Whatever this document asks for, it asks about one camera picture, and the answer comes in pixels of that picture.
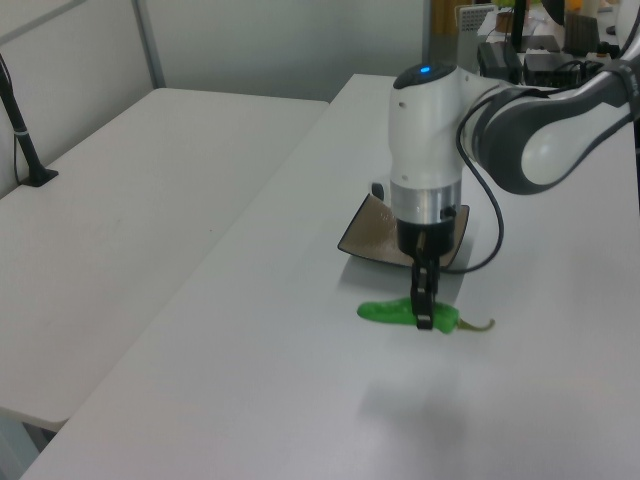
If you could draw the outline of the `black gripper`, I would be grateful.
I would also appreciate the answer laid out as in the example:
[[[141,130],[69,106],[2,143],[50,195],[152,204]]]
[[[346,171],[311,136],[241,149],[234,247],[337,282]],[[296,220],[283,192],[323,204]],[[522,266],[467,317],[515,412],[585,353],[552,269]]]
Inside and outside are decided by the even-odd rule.
[[[411,270],[411,307],[419,330],[432,330],[434,326],[434,303],[439,287],[440,260],[448,266],[456,256],[463,239],[463,222],[453,207],[441,211],[439,222],[419,225],[396,221],[399,250],[414,259]],[[418,259],[418,252],[427,259]]]

